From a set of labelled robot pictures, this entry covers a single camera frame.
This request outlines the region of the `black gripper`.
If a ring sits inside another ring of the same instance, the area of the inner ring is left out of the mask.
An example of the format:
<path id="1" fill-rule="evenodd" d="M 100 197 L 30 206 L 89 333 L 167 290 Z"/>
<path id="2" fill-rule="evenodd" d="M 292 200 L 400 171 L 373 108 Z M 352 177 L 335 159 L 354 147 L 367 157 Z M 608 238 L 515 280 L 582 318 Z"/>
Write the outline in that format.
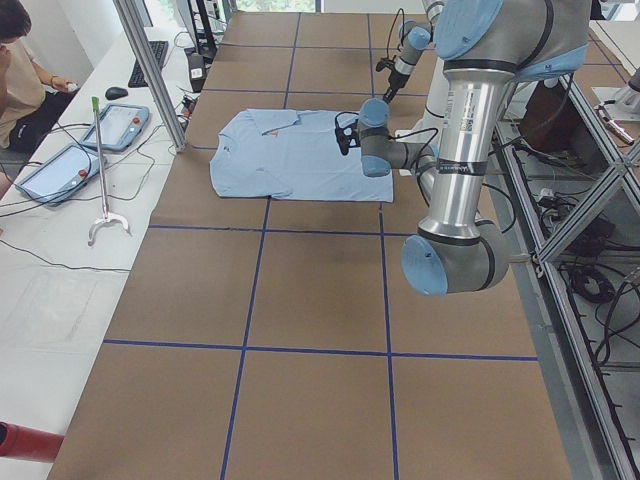
<path id="1" fill-rule="evenodd" d="M 409 78 L 409 75 L 392 70 L 388 77 L 389 87 L 383 94 L 382 99 L 386 103 L 391 103 L 398 94 L 398 91 L 406 86 Z"/>
<path id="2" fill-rule="evenodd" d="M 359 134 L 356 124 L 339 127 L 339 150 L 343 156 L 347 156 L 349 151 L 360 147 Z"/>

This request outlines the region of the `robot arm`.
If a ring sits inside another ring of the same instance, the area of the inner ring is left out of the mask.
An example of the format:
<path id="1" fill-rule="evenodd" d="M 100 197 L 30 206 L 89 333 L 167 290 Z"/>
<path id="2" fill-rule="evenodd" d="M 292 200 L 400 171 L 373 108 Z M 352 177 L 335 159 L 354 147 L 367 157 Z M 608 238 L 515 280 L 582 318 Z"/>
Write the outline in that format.
<path id="1" fill-rule="evenodd" d="M 508 269 L 504 237 L 477 208 L 491 137 L 512 87 L 570 74 L 586 58 L 587 1 L 428 1 L 426 20 L 406 21 L 400 53 L 379 62 L 388 70 L 384 96 L 363 103 L 337 127 L 343 153 L 361 151 L 363 173 L 411 171 L 428 213 L 403 245 L 402 268 L 420 294 L 488 289 Z M 442 111 L 424 143 L 400 142 L 388 130 L 389 105 L 422 53 L 433 47 L 441 69 L 431 94 Z"/>
<path id="2" fill-rule="evenodd" d="M 389 86 L 383 95 L 386 103 L 390 103 L 398 91 L 406 86 L 420 58 L 433 41 L 435 27 L 445 4 L 445 1 L 423 1 L 426 21 L 404 20 L 399 27 L 400 53 L 393 58 L 383 58 L 378 62 L 376 66 L 378 71 L 385 68 L 390 71 Z M 423 116 L 411 128 L 411 133 L 440 127 L 442 124 L 449 89 L 443 67 L 443 60 L 437 58 Z"/>

